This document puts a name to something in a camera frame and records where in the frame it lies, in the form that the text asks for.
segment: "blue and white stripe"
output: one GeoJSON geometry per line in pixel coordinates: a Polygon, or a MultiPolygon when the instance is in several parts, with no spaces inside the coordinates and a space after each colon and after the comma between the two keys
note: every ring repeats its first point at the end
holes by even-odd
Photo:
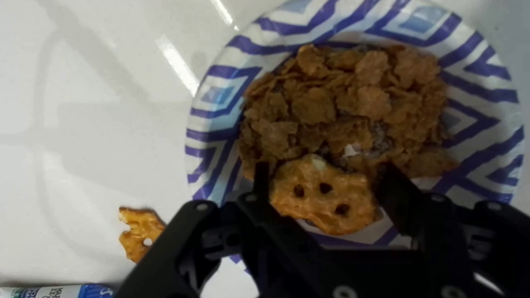
{"type": "MultiPolygon", "coordinates": [[[[509,69],[458,14],[416,0],[294,0],[234,36],[208,71],[188,125],[188,178],[195,198],[223,201],[243,181],[238,122],[243,92],[306,42],[407,42],[440,56],[451,84],[446,119],[461,165],[431,181],[463,205],[511,201],[524,162],[524,124],[509,69]]],[[[397,243],[385,228],[370,239],[319,236],[332,246],[397,243]]]]}

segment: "white surface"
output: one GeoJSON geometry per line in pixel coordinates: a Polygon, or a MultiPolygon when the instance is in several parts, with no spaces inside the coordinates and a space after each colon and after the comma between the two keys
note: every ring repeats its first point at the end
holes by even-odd
{"type": "MultiPolygon", "coordinates": [[[[0,284],[118,282],[118,206],[188,200],[185,127],[238,29],[284,0],[4,0],[0,284]]],[[[438,0],[483,31],[530,112],[527,0],[438,0]]],[[[519,205],[530,210],[530,165],[519,205]]],[[[228,264],[206,296],[253,296],[228,264]]]]}

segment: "paper plate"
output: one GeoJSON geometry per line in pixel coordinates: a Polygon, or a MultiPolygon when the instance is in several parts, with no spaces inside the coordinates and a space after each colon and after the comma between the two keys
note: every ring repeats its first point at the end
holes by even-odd
{"type": "MultiPolygon", "coordinates": [[[[511,72],[481,32],[458,14],[408,0],[292,0],[231,39],[193,104],[186,158],[193,198],[223,203],[243,178],[238,138],[243,92],[299,46],[407,42],[440,57],[451,85],[445,112],[458,170],[423,186],[455,201],[511,201],[522,167],[524,122],[511,72]]],[[[390,220],[350,236],[319,236],[329,246],[398,244],[390,220]]]]}

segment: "pretzel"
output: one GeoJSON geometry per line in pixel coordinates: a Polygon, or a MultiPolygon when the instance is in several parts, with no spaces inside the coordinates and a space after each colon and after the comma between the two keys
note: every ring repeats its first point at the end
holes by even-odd
{"type": "Polygon", "coordinates": [[[120,220],[130,225],[130,229],[120,234],[120,241],[132,261],[140,263],[165,229],[165,221],[155,210],[120,208],[120,220]]]}
{"type": "Polygon", "coordinates": [[[365,173],[347,173],[315,153],[279,168],[271,203],[329,234],[354,233],[382,218],[365,173]]]}

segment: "blue striped paper plate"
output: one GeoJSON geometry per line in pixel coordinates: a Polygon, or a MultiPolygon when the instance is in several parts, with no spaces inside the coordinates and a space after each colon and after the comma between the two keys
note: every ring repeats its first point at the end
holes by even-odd
{"type": "MultiPolygon", "coordinates": [[[[407,42],[440,57],[451,85],[445,119],[458,170],[423,186],[463,205],[511,201],[524,162],[524,122],[509,69],[458,14],[416,0],[292,0],[261,16],[224,47],[191,109],[186,158],[193,198],[223,203],[246,183],[236,145],[243,92],[307,42],[407,42]]],[[[388,220],[352,236],[317,234],[330,246],[400,244],[388,220]]]]}

